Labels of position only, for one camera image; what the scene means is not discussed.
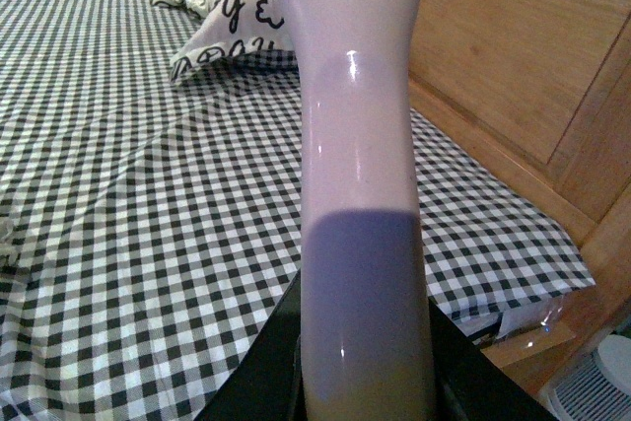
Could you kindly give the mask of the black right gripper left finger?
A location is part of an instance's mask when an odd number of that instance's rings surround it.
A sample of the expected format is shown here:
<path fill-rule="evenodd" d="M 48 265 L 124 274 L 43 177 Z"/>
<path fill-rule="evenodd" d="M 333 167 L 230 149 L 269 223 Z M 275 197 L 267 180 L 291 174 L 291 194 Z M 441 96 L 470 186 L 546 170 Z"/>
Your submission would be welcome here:
<path fill-rule="evenodd" d="M 302 420 L 301 275 L 296 274 L 239 366 L 198 420 Z"/>

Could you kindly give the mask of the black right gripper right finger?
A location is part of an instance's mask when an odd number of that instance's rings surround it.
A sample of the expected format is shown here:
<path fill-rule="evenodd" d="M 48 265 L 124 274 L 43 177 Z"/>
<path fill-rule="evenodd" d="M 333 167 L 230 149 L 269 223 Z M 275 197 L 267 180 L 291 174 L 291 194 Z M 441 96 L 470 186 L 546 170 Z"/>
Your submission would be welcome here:
<path fill-rule="evenodd" d="M 439 420 L 550 420 L 552 415 L 429 304 Z"/>

